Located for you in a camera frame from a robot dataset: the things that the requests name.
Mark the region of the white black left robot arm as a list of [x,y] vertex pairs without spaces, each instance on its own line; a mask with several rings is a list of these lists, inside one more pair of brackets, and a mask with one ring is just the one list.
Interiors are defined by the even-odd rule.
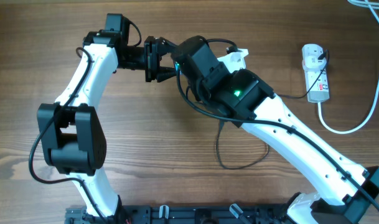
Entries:
[[176,47],[153,36],[130,45],[132,25],[122,14],[108,14],[104,29],[89,32],[76,49],[81,61],[66,89],[37,111],[39,135],[29,154],[31,176],[48,184],[34,172],[34,153],[41,145],[46,164],[66,176],[51,183],[73,182],[86,203],[79,216],[67,217],[67,223],[131,223],[103,167],[107,146],[96,111],[110,76],[119,68],[143,70],[147,82],[173,77],[174,69],[162,67],[160,61]]

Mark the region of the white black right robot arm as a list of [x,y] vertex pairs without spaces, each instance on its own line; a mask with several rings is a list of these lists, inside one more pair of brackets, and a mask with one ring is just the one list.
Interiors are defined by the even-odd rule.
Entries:
[[209,41],[194,36],[174,46],[178,77],[186,77],[199,112],[227,121],[275,149],[314,187],[289,203],[293,223],[357,223],[376,206],[379,167],[365,168],[337,152],[302,123],[259,76],[221,62]]

